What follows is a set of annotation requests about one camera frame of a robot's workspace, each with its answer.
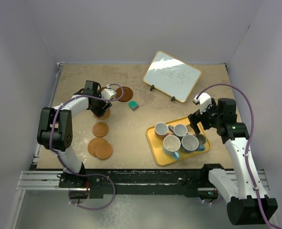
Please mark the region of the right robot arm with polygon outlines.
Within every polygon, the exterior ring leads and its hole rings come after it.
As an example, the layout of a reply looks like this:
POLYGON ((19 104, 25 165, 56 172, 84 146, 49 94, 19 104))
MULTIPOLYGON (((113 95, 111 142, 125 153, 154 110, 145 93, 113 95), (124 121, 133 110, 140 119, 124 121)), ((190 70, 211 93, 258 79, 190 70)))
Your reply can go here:
POLYGON ((190 126, 200 133, 198 124, 204 130, 215 128, 227 149, 233 164, 236 182, 232 182, 225 170, 218 164, 205 164, 201 183, 206 187, 214 185, 227 203, 228 218, 233 225, 265 224, 278 208, 275 198, 270 198, 257 173, 250 147, 247 127, 237 121, 236 102, 230 98, 215 101, 208 94, 196 96, 193 100, 200 109, 190 114, 190 126))

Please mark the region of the dark brown ringed coaster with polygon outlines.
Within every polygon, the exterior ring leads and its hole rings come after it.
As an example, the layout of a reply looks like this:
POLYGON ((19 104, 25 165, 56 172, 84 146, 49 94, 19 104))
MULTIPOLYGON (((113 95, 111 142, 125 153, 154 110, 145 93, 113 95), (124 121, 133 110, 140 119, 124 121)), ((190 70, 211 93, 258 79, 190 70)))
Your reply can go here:
MULTIPOLYGON (((129 101, 133 97, 133 91, 132 91, 131 88, 129 88, 127 86, 123 86, 122 88, 124 90, 124 94, 121 97, 121 99, 119 99, 119 101, 120 102, 127 102, 127 101, 129 101)), ((121 96, 121 93, 122 93, 121 88, 118 88, 116 90, 116 93, 117 93, 116 94, 116 98, 119 98, 121 96)))

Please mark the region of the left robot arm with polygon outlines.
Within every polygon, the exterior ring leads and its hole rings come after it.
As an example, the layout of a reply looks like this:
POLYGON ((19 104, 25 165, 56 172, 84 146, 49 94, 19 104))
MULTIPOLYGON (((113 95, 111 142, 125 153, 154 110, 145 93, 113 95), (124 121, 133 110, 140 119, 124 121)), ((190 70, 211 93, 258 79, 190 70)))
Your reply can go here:
POLYGON ((57 157, 63 171, 71 174, 70 182, 76 187, 85 185, 87 176, 83 163, 71 146, 72 120, 84 110, 102 117, 110 109, 115 97, 116 92, 110 86, 103 89, 98 82, 86 81, 84 88, 73 94, 68 101, 41 110, 37 142, 57 157))

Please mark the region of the plain orange coaster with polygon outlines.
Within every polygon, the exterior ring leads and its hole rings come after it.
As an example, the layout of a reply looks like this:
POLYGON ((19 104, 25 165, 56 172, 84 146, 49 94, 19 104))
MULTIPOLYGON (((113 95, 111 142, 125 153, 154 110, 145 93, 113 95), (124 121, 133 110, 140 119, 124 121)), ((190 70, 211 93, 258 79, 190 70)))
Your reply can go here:
POLYGON ((107 159, 112 155, 113 148, 109 143, 103 143, 95 148, 95 155, 99 159, 107 159))
POLYGON ((92 128, 92 133, 96 137, 104 137, 109 132, 109 126, 104 122, 98 122, 96 123, 92 128))

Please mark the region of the plain orange front coaster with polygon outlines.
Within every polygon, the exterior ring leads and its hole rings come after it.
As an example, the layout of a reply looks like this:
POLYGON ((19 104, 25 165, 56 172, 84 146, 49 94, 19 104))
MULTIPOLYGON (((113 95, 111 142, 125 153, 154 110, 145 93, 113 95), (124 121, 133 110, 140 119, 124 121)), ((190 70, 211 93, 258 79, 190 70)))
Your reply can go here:
POLYGON ((95 155, 99 159, 107 159, 112 155, 113 148, 109 143, 103 143, 95 148, 95 155))

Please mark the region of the light woven coaster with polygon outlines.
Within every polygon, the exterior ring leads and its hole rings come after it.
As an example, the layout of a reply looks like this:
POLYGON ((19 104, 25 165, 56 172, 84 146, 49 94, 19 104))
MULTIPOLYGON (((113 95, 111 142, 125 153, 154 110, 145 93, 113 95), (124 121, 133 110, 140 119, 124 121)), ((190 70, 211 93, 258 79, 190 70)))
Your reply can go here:
POLYGON ((95 137, 93 138, 89 143, 88 143, 88 146, 87 146, 87 150, 88 150, 88 153, 94 157, 96 157, 96 154, 95 154, 95 148, 99 145, 102 145, 104 143, 107 143, 107 141, 102 138, 102 137, 95 137))
POLYGON ((93 114, 93 116, 94 116, 96 119, 98 119, 98 120, 106 120, 107 118, 110 117, 110 115, 111 115, 111 110, 110 110, 110 109, 107 110, 107 111, 104 113, 104 115, 101 116, 101 117, 97 117, 96 114, 93 114))

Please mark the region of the light woven front coaster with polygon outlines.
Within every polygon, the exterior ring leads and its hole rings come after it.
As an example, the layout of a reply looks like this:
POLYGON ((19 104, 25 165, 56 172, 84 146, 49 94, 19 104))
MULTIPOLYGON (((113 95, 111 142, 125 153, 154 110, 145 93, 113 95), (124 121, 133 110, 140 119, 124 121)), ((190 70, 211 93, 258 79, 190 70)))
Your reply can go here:
POLYGON ((87 150, 88 150, 88 153, 94 157, 96 157, 96 154, 95 154, 95 148, 99 145, 102 145, 104 143, 107 143, 107 141, 102 138, 102 137, 95 137, 93 138, 89 143, 88 143, 88 146, 87 146, 87 150))

